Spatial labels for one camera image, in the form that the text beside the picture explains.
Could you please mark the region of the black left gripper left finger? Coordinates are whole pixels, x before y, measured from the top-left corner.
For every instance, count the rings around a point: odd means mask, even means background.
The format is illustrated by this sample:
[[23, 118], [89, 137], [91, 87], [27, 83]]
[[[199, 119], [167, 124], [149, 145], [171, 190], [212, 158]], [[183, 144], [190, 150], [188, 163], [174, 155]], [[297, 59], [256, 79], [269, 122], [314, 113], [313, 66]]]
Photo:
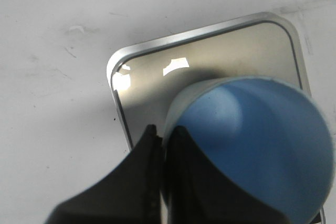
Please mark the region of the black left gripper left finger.
[[111, 173], [60, 203], [46, 223], [161, 223], [162, 168], [162, 139], [148, 125]]

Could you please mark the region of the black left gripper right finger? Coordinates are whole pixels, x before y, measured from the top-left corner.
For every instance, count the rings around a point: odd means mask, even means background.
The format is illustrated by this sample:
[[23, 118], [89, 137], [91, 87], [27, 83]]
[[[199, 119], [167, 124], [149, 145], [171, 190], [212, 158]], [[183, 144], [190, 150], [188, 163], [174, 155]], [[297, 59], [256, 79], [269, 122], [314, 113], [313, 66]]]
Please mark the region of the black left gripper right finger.
[[226, 178], [178, 126], [166, 153], [169, 223], [267, 223], [265, 206]]

